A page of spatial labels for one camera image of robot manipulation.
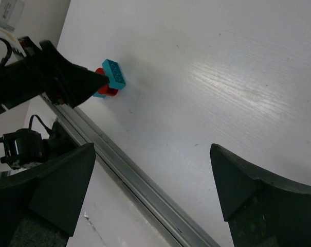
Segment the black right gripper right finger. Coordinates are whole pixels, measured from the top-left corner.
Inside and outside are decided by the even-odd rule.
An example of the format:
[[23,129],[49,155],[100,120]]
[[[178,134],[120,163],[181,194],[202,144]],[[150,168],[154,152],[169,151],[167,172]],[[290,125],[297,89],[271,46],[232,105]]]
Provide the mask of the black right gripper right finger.
[[210,160],[234,246],[311,246],[311,186],[212,144]]

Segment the blue lego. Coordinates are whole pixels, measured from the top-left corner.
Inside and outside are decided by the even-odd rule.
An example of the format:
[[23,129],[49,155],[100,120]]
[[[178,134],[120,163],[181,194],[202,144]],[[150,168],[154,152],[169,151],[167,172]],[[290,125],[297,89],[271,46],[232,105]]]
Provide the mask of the blue lego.
[[94,96],[94,97],[97,97],[97,98],[105,98],[105,97],[106,97],[106,95],[99,94],[98,92],[95,92],[95,93],[93,94],[93,96]]
[[106,59],[102,62],[105,75],[109,78],[109,87],[122,90],[126,86],[125,79],[117,62]]

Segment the blue top lego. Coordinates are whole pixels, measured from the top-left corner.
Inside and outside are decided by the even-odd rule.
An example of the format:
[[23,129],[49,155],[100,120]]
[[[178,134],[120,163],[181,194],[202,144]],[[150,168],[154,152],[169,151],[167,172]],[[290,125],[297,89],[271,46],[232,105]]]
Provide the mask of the blue top lego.
[[122,90],[126,86],[125,79],[117,62],[106,59],[102,62],[105,75],[109,78],[109,87]]

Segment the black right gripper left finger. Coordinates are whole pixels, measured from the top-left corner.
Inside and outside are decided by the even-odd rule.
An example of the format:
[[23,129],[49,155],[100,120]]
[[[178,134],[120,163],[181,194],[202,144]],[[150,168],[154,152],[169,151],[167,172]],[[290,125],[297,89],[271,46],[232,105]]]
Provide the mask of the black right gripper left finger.
[[0,246],[66,246],[96,159],[87,143],[0,179]]

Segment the blue bottom lego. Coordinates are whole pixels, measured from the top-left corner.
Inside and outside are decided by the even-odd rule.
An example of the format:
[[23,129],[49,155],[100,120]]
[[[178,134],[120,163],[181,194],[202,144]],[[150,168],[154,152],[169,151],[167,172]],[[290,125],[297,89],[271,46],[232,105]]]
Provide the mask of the blue bottom lego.
[[95,93],[93,94],[93,96],[94,96],[94,97],[97,97],[97,98],[105,98],[105,97],[106,97],[106,95],[99,94],[98,92],[95,92]]

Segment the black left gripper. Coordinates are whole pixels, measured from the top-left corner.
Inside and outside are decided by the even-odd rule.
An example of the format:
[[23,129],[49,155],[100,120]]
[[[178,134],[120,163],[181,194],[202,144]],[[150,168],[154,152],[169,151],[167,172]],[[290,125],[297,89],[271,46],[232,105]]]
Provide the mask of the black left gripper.
[[18,42],[26,56],[0,38],[0,115],[42,93],[54,105],[75,108],[109,84],[107,76],[69,62],[50,41],[41,49],[29,37]]

